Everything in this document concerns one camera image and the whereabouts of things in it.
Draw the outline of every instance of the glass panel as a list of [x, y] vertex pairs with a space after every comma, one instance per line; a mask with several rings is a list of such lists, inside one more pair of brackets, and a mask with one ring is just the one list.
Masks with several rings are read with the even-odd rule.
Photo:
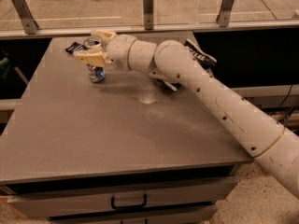
[[222, 0], [155, 0], [157, 24], [216, 22]]
[[43, 28], [143, 24], [143, 0], [26, 0]]
[[299, 18], [299, 0], [235, 0], [231, 21], [271, 21]]
[[22, 29], [21, 20], [11, 0], [0, 0], [0, 30]]

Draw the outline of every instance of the gray table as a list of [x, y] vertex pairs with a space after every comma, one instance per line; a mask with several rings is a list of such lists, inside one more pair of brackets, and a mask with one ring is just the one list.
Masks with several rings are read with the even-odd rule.
[[[189, 32], [137, 36], [157, 43], [193, 38]], [[143, 74], [111, 67], [103, 83], [92, 84], [87, 67], [64, 51], [82, 40], [53, 38], [17, 105], [0, 139], [4, 191], [13, 184], [252, 161], [184, 88], [173, 92]]]

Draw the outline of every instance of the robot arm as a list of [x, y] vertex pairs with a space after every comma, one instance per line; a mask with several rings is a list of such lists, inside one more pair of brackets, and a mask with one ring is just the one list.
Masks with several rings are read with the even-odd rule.
[[[101, 32], [93, 32], [93, 35], [102, 39], [106, 36]], [[139, 71], [187, 87], [242, 147], [299, 199], [299, 137], [221, 84], [182, 44], [168, 40], [157, 47], [131, 35], [114, 35], [106, 39], [104, 53], [104, 65]], [[74, 55], [82, 63], [91, 61], [89, 54], [75, 52]]]

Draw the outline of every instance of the black object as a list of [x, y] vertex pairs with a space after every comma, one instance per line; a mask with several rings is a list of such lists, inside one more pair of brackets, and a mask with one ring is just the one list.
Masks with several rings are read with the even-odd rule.
[[201, 53], [199, 49], [197, 49], [189, 40], [186, 40], [184, 46], [188, 48], [189, 52], [192, 54], [193, 58], [204, 68], [212, 68], [216, 65], [216, 63]]
[[84, 45], [79, 44], [78, 42], [74, 42], [71, 46], [69, 46], [68, 48], [65, 49], [66, 52], [73, 54], [74, 51], [79, 51], [79, 50], [87, 50], [88, 48], [86, 48]]
[[143, 203], [142, 204], [138, 204], [138, 205], [127, 205], [127, 206], [116, 206], [115, 205], [115, 199], [114, 197], [111, 198], [111, 207], [114, 210], [128, 210], [128, 209], [139, 209], [139, 208], [143, 208], [147, 205], [148, 202], [148, 196], [147, 194], [143, 195]]

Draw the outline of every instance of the floor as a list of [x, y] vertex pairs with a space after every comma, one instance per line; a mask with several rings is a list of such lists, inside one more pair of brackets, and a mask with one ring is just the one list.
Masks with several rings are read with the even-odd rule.
[[[141, 26], [142, 0], [26, 0], [40, 28]], [[221, 0], [155, 0], [159, 24], [215, 22]], [[235, 0], [232, 21], [299, 18], [299, 0]], [[0, 30], [21, 29], [10, 0], [0, 0]], [[298, 224], [299, 201], [257, 163], [243, 165], [239, 183], [226, 200], [217, 202], [212, 224]], [[0, 224], [44, 224], [22, 219], [0, 204]]]

